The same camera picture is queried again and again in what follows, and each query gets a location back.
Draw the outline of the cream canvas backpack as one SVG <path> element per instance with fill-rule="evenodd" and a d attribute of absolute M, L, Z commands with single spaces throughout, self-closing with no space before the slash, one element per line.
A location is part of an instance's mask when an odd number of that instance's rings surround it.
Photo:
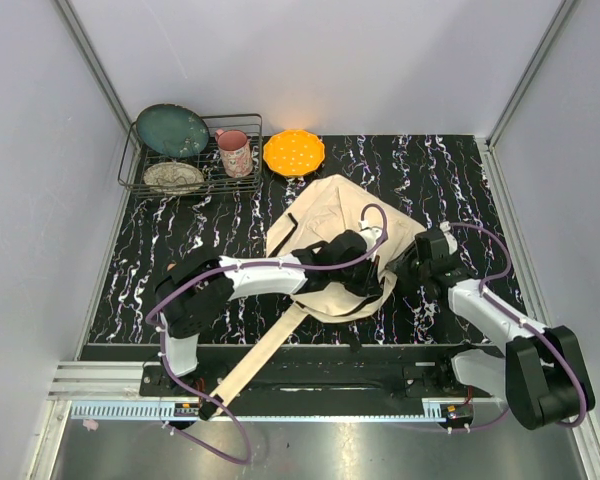
<path fill-rule="evenodd" d="M 387 239 L 377 249 L 381 298 L 360 298 L 342 287 L 327 294 L 289 295 L 292 304 L 269 328 L 212 392 L 212 398 L 229 405 L 307 317 L 324 324 L 342 324 L 377 312 L 393 292 L 397 277 L 388 268 L 424 232 L 422 224 L 382 202 L 341 175 L 312 182 L 284 211 L 266 233 L 266 256 L 281 257 L 318 241 L 329 242 L 346 230 L 379 227 Z"/>

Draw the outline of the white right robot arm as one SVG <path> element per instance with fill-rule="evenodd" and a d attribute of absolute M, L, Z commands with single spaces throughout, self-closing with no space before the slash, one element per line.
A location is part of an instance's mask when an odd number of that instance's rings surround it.
<path fill-rule="evenodd" d="M 580 426 L 595 395 L 575 333 L 535 321 L 498 297 L 464 264 L 451 229 L 445 223 L 417 234 L 388 268 L 469 321 L 499 353 L 471 345 L 448 350 L 434 371 L 435 387 L 450 397 L 467 387 L 488 393 L 528 430 Z"/>

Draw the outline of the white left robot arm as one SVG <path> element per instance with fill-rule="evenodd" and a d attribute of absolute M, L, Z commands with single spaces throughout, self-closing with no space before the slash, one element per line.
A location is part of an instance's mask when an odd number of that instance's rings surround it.
<path fill-rule="evenodd" d="M 387 239 L 379 227 L 346 230 L 281 257 L 237 259 L 203 248 L 194 259 L 175 267 L 154 288 L 158 311 L 151 317 L 165 333 L 161 384 L 176 396 L 195 386 L 199 335 L 229 302 L 264 294 L 317 294 L 342 287 L 347 294 L 377 299 L 377 249 Z"/>

